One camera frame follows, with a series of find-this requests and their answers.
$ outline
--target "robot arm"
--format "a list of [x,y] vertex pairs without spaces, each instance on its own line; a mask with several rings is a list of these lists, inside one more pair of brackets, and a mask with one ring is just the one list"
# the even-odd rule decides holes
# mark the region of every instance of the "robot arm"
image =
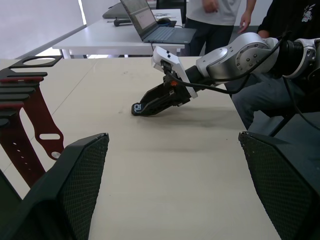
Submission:
[[192,87],[193,84],[217,86],[250,73],[270,71],[290,79],[301,77],[311,70],[320,69],[320,56],[316,56],[320,55],[320,50],[316,52],[320,46],[318,43],[320,38],[279,42],[276,38],[262,39],[258,34],[249,32],[228,46],[199,58],[195,66],[187,70],[177,56],[157,46],[151,59],[152,66],[166,76],[162,84],[149,90],[139,103],[132,105],[131,112],[135,116],[151,116],[171,106],[181,106],[205,89]]

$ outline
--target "jeans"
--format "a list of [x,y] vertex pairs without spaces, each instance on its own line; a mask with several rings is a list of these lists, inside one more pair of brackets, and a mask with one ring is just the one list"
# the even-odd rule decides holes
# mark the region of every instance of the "jeans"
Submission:
[[234,26],[213,25],[187,18],[184,28],[196,29],[196,33],[190,44],[187,44],[185,49],[181,50],[181,54],[197,57],[200,55],[204,44],[205,54],[228,45]]
[[[286,108],[292,106],[283,78],[272,78],[270,74],[252,74],[257,83],[243,88],[232,95],[232,101],[246,129],[254,121],[254,112]],[[288,80],[294,99],[298,102],[305,93],[295,83]]]

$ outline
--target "laptop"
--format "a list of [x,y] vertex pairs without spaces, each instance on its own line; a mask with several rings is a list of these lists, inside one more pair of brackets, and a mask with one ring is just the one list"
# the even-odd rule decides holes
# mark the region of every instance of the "laptop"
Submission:
[[159,26],[146,0],[121,0],[144,43],[189,44],[196,29]]

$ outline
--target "dark red metal bracket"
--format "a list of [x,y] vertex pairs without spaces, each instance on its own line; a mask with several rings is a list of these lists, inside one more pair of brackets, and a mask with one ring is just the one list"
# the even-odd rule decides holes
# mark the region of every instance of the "dark red metal bracket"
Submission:
[[0,130],[0,143],[15,168],[31,187],[46,171],[21,123],[19,112],[23,107],[24,103],[19,101],[0,103],[1,111],[15,110],[15,114],[5,116],[9,124]]
[[[21,108],[24,108],[33,125],[35,139],[51,159],[56,160],[64,150],[64,136],[55,125],[39,87],[40,82],[48,74],[11,70],[52,67],[61,59],[54,57],[55,60],[51,63],[25,64],[29,60],[38,58],[43,57],[27,57],[0,70],[0,144],[29,187],[32,187],[46,171],[21,123]],[[59,139],[41,139],[42,134],[57,134]]]
[[[0,79],[0,83],[3,85],[4,83],[17,83],[18,87],[19,83],[41,82],[42,80],[43,77],[7,77]],[[57,160],[57,156],[64,150],[64,135],[52,119],[39,87],[36,87],[35,93],[24,102],[23,108],[33,125],[35,139],[51,159]],[[59,139],[41,139],[41,134],[57,134]]]

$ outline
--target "mesh surface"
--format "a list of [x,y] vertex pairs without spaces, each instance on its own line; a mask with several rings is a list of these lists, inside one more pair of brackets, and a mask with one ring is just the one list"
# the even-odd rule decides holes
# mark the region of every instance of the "mesh surface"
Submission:
[[246,134],[239,139],[255,190],[281,239],[305,240],[312,189],[272,146]]
[[107,149],[107,137],[85,148],[59,193],[59,202],[77,240],[89,237]]

